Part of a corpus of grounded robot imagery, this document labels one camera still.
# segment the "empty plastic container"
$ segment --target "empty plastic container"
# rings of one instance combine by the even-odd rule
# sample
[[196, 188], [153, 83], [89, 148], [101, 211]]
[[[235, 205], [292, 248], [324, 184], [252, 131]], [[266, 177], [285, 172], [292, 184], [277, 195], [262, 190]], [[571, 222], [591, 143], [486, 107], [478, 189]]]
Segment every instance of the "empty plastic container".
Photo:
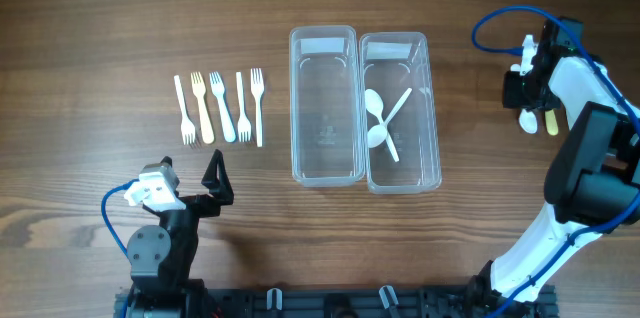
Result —
[[[412, 88], [407, 101], [387, 126], [399, 161], [392, 159], [385, 142], [375, 148], [365, 148], [369, 190], [378, 194], [403, 194], [436, 189], [442, 174], [425, 36], [421, 33], [364, 35], [360, 39], [360, 74], [364, 81], [361, 94], [373, 89], [382, 98], [383, 119], [407, 88]], [[363, 114], [366, 114], [367, 130], [379, 123], [373, 115]]]
[[300, 27], [289, 48], [293, 177], [307, 187], [353, 184], [364, 176], [365, 133], [356, 32]]

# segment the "black metal base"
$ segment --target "black metal base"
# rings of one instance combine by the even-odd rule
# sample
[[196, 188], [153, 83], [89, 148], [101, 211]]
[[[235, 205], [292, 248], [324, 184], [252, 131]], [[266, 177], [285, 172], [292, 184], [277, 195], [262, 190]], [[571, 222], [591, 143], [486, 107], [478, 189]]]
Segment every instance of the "black metal base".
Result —
[[[464, 291], [466, 286], [427, 286], [414, 290], [396, 290], [401, 318], [466, 318], [464, 313]], [[329, 294], [349, 297], [353, 310], [359, 318], [387, 318], [377, 290], [332, 290], [332, 291], [283, 291], [282, 311], [267, 311], [267, 293], [240, 289], [211, 289], [211, 295], [219, 304], [219, 318], [331, 318], [325, 312], [325, 298]], [[126, 295], [116, 296], [114, 318], [120, 318]], [[555, 287], [545, 286], [538, 300], [526, 304], [526, 318], [558, 318]], [[476, 307], [473, 318], [482, 318], [490, 311]]]

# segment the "white plastic fork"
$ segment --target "white plastic fork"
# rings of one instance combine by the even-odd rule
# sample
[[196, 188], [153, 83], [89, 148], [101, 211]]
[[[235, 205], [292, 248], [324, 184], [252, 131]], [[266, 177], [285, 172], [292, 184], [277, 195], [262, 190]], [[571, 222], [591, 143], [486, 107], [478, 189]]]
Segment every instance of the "white plastic fork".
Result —
[[209, 82], [211, 83], [211, 92], [216, 96], [218, 101], [218, 109], [220, 110], [220, 120], [222, 121], [222, 132], [224, 133], [224, 140], [231, 143], [236, 140], [236, 131], [233, 129], [233, 123], [231, 123], [231, 116], [227, 109], [227, 103], [224, 100], [224, 83], [220, 73], [209, 73]]
[[256, 136], [258, 147], [262, 147], [262, 107], [260, 101], [264, 93], [264, 81], [262, 80], [262, 69], [251, 68], [251, 94], [256, 99]]
[[238, 84], [238, 105], [240, 106], [240, 119], [238, 119], [238, 137], [240, 142], [251, 140], [251, 122], [244, 112], [244, 90], [242, 89], [242, 73], [236, 72], [236, 82]]
[[207, 94], [207, 85], [202, 80], [200, 72], [191, 73], [191, 85], [193, 86], [193, 95], [198, 98], [198, 111], [200, 111], [200, 130], [202, 131], [202, 141], [211, 144], [215, 140], [213, 135], [213, 127], [211, 119], [207, 112], [207, 103], [205, 95]]
[[182, 131], [182, 143], [184, 145], [193, 144], [196, 142], [196, 126], [191, 123], [191, 120], [189, 120], [189, 116], [187, 115], [187, 107], [184, 104], [184, 92], [182, 91], [180, 76], [173, 76], [173, 81], [176, 84], [178, 103], [180, 104], [180, 111], [182, 112], [182, 124], [180, 125], [180, 130]]

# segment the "wooden table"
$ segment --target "wooden table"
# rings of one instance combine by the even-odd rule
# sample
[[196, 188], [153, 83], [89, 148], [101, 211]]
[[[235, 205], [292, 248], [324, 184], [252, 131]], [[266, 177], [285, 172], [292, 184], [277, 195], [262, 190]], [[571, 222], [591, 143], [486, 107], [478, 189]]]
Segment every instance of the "wooden table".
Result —
[[[486, 13], [533, 4], [583, 20], [587, 48], [638, 103], [639, 0], [0, 0], [0, 317], [110, 317], [129, 265], [99, 213], [104, 192], [169, 155], [184, 194], [214, 148], [236, 203], [200, 224], [192, 276], [211, 288], [460, 284], [505, 252], [543, 203], [549, 163], [567, 133], [528, 135], [501, 107], [514, 57], [473, 49]], [[513, 14], [480, 35], [494, 46], [539, 34]], [[291, 176], [289, 32], [346, 24], [358, 35], [419, 31], [429, 42], [442, 186], [375, 196], [362, 181], [304, 189]], [[265, 147], [221, 138], [182, 145], [172, 77], [262, 67]], [[237, 117], [237, 97], [228, 95]], [[247, 104], [250, 117], [253, 104]], [[126, 241], [156, 220], [117, 196], [108, 211]], [[552, 279], [562, 317], [631, 317], [640, 304], [640, 225], [587, 246]]]

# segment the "blue cable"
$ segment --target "blue cable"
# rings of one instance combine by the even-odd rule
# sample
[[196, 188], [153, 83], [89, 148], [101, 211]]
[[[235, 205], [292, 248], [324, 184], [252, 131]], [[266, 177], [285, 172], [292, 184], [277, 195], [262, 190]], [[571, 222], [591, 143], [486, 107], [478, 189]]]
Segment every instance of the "blue cable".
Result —
[[[555, 23], [560, 29], [562, 29], [567, 34], [569, 39], [571, 39], [573, 44], [576, 45], [576, 48], [578, 49], [578, 51], [580, 52], [582, 57], [585, 59], [587, 64], [589, 64], [589, 67], [591, 67], [591, 69], [593, 69], [593, 72], [598, 77], [598, 79], [600, 79], [600, 81], [605, 85], [605, 87], [607, 87], [607, 89], [609, 90], [611, 95], [616, 100], [616, 103], [618, 103], [618, 105], [620, 105], [622, 107], [622, 109], [625, 110], [625, 112], [629, 116], [629, 121], [633, 125], [634, 130], [640, 136], [640, 122], [638, 121], [638, 117], [636, 116], [635, 112], [631, 109], [629, 104], [627, 104], [626, 99], [622, 96], [622, 94], [620, 94], [620, 92], [618, 91], [618, 89], [616, 89], [616, 87], [613, 85], [613, 83], [609, 79], [607, 79], [607, 77], [605, 77], [605, 75], [602, 73], [600, 68], [593, 61], [593, 59], [591, 58], [591, 56], [589, 55], [587, 50], [584, 48], [584, 46], [582, 46], [582, 43], [580, 42], [580, 39], [578, 39], [578, 37], [564, 23], [562, 23], [558, 18], [556, 18], [555, 16], [551, 15], [550, 13], [547, 13], [546, 11], [544, 11], [544, 10], [542, 10], [540, 8], [536, 8], [536, 7], [532, 7], [532, 6], [524, 6], [524, 5], [523, 6], [508, 6], [508, 7], [504, 7], [504, 8], [498, 9], [498, 10], [488, 14], [484, 18], [482, 18], [475, 25], [475, 27], [473, 27], [473, 31], [471, 32], [471, 42], [473, 42], [473, 45], [476, 48], [478, 48], [478, 49], [480, 49], [482, 51], [485, 51], [485, 52], [505, 53], [505, 54], [511, 54], [511, 55], [514, 55], [514, 56], [522, 56], [522, 47], [489, 48], [489, 47], [485, 47], [483, 45], [480, 45], [476, 41], [476, 33], [478, 32], [478, 29], [480, 29], [480, 27], [483, 24], [485, 24], [486, 22], [488, 22], [489, 20], [491, 20], [492, 18], [494, 18], [494, 17], [496, 17], [496, 16], [498, 16], [500, 14], [503, 14], [503, 13], [506, 13], [506, 12], [513, 12], [513, 11], [532, 12], [532, 13], [539, 14], [539, 15], [549, 19], [550, 21]], [[529, 286], [531, 286], [532, 284], [535, 284], [535, 282], [537, 280], [539, 280], [545, 273], [547, 273], [549, 271], [549, 269], [551, 269], [551, 267], [553, 267], [553, 265], [558, 261], [558, 259], [560, 259], [560, 257], [562, 257], [562, 255], [567, 251], [567, 249], [569, 249], [569, 247], [571, 247], [575, 243], [575, 240], [579, 236], [581, 236], [583, 234], [586, 234], [586, 233], [601, 233], [601, 232], [606, 232], [606, 231], [613, 230], [618, 225], [620, 225], [622, 222], [624, 222], [627, 218], [629, 218], [629, 216], [631, 214], [633, 214], [633, 212], [636, 209], [638, 209], [638, 207], [640, 207], [640, 192], [638, 192], [638, 194], [633, 198], [633, 200], [631, 201], [631, 204], [629, 204], [629, 206], [624, 211], [622, 211], [620, 214], [618, 214], [612, 220], [610, 220], [610, 221], [608, 221], [606, 223], [597, 225], [597, 226], [586, 227], [586, 228], [582, 228], [582, 229], [579, 229], [579, 230], [575, 231], [573, 234], [571, 234], [567, 238], [567, 241], [560, 247], [560, 249], [556, 252], [556, 254], [551, 258], [551, 260], [549, 260], [549, 262], [544, 267], [542, 267], [542, 269], [537, 274], [535, 274], [533, 277], [531, 277], [531, 279], [528, 282], [526, 282], [526, 283], [522, 284], [520, 287], [518, 287], [509, 296], [509, 298], [507, 298], [507, 300], [500, 307], [498, 307], [498, 309], [496, 309], [494, 312], [492, 312], [489, 315], [487, 315], [486, 318], [497, 318], [501, 313], [503, 313], [509, 307], [509, 305], [511, 305], [511, 303], [514, 301], [515, 297], [518, 296], [518, 294], [522, 293], [522, 291], [524, 291], [525, 289], [529, 288]]]
[[[137, 181], [138, 181], [137, 179], [132, 179], [129, 182], [127, 182], [127, 183], [125, 183], [125, 184], [123, 184], [121, 186], [115, 187], [112, 190], [108, 191], [107, 194], [104, 195], [104, 198], [102, 198], [102, 204], [100, 206], [100, 210], [102, 211], [102, 219], [104, 219], [104, 224], [109, 229], [109, 232], [111, 232], [111, 235], [113, 236], [113, 239], [116, 241], [116, 243], [118, 244], [118, 247], [120, 247], [120, 250], [122, 251], [122, 253], [124, 253], [125, 257], [127, 257], [127, 248], [124, 246], [124, 244], [122, 244], [122, 241], [118, 237], [118, 234], [113, 229], [113, 226], [111, 225], [111, 222], [109, 221], [109, 217], [107, 217], [107, 200], [114, 193], [122, 191], [122, 190], [129, 189], [129, 187], [131, 187], [131, 185], [134, 182], [137, 182]], [[121, 318], [125, 318], [127, 316], [127, 307], [128, 306], [129, 306], [129, 296], [127, 296], [127, 299], [124, 301], [124, 307], [122, 307], [122, 314], [120, 315]]]

